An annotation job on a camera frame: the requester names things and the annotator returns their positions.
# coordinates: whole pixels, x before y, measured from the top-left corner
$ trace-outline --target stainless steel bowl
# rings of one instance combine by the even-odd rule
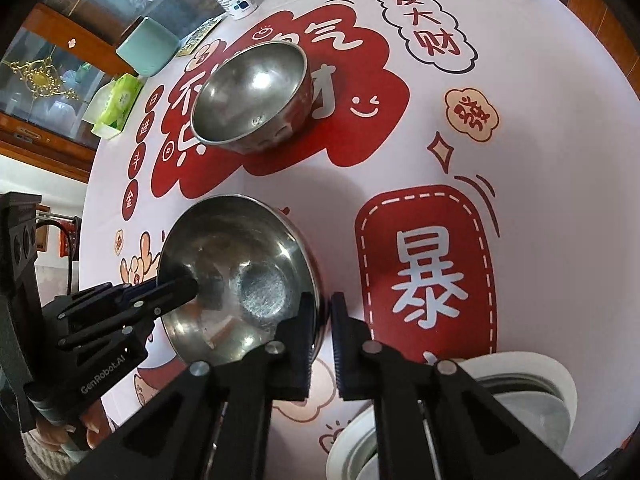
[[[298,312],[300,294],[316,302],[316,348],[324,337],[319,275],[302,238],[281,213],[253,198],[208,198],[175,223],[162,248],[158,283],[191,275],[193,301],[162,316],[187,363],[237,361]]]
[[[191,131],[204,144],[261,152],[300,129],[313,94],[304,50],[290,41],[259,43],[209,77],[191,110]]]

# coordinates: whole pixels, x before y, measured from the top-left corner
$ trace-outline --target white wall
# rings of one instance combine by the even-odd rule
[[[82,217],[86,184],[0,155],[0,193],[9,191],[42,195],[51,212]],[[48,250],[38,253],[36,265],[66,269],[66,258],[58,256],[58,235],[58,229],[49,228]]]

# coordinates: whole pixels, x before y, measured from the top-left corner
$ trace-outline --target green tissue package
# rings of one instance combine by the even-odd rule
[[[94,125],[91,132],[98,137],[115,137],[124,129],[142,87],[142,81],[131,74],[111,81],[95,93],[82,120]]]

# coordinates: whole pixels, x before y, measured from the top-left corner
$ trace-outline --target smiley face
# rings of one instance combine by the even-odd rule
[[[251,38],[252,40],[258,41],[263,40],[264,38],[268,38],[271,34],[273,34],[273,29],[269,26],[265,26],[257,32],[254,32]]]
[[[351,102],[355,105],[360,104],[360,98],[358,96],[354,97]],[[373,117],[375,114],[378,113],[378,105],[380,104],[380,101],[378,101],[378,96],[374,95],[370,100],[369,103],[374,105],[375,108],[373,108],[373,111],[371,112],[361,112],[359,110],[356,110],[356,108],[354,108],[353,106],[351,108],[349,108],[349,110],[351,110],[354,114],[356,114],[358,117]]]

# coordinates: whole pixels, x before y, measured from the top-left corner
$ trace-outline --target gold ornament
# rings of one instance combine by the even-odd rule
[[[80,98],[73,90],[65,89],[58,75],[58,70],[51,62],[51,56],[22,64],[20,61],[7,62],[2,60],[2,62],[20,76],[20,79],[33,94],[34,99],[54,95],[63,95],[70,99]]]

